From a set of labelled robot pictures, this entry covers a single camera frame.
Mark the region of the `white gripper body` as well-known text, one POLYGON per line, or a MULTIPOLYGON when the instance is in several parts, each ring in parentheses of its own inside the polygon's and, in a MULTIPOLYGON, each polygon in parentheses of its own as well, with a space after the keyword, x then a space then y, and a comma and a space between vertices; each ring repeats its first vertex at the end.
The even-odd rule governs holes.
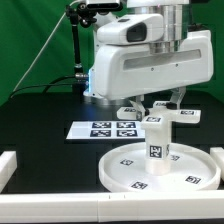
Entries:
POLYGON ((189 32, 171 53, 152 54, 148 44, 104 45, 94 73, 96 92, 109 100, 207 82, 213 75, 211 32, 189 32))

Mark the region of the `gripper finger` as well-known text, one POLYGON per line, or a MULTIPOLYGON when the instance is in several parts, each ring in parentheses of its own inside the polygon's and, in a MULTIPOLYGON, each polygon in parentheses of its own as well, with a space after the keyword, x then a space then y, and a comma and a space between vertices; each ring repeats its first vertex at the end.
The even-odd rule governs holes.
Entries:
POLYGON ((141 121, 145 117, 146 109, 143 106, 144 96, 139 95, 134 98, 132 102, 133 107, 136 110, 136 119, 141 121))
POLYGON ((185 87, 178 87, 173 89, 170 101, 168 102, 168 108, 179 109, 185 93, 186 93, 185 87))

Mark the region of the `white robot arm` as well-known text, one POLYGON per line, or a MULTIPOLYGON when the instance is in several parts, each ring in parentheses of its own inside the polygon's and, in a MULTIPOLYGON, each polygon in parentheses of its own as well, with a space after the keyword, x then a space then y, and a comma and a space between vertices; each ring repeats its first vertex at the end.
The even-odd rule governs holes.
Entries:
POLYGON ((172 92, 177 109, 186 87, 213 75, 211 32, 189 28, 190 0, 127 0, 129 13, 95 16, 94 63, 84 96, 109 105, 128 100, 142 119, 144 96, 172 92))

